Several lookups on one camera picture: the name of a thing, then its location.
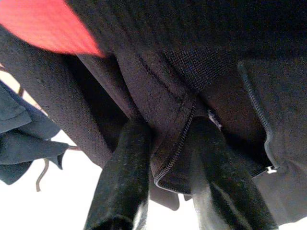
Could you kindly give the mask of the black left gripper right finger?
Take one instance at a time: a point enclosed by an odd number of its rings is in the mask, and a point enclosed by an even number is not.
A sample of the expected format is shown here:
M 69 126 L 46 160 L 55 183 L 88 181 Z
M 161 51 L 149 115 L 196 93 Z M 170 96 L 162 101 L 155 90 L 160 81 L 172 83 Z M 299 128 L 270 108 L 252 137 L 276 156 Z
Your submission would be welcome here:
M 201 230 L 276 230 L 248 171 L 233 161 L 217 126 L 204 117 L 189 129 L 190 191 Z

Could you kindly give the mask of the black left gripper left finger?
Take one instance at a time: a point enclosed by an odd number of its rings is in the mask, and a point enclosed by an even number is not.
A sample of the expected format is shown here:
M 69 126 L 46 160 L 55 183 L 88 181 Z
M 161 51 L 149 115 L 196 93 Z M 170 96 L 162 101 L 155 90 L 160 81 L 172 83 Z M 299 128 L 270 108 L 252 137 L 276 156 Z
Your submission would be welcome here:
M 103 168 L 88 212 L 86 230 L 143 230 L 149 199 L 150 127 L 128 121 Z

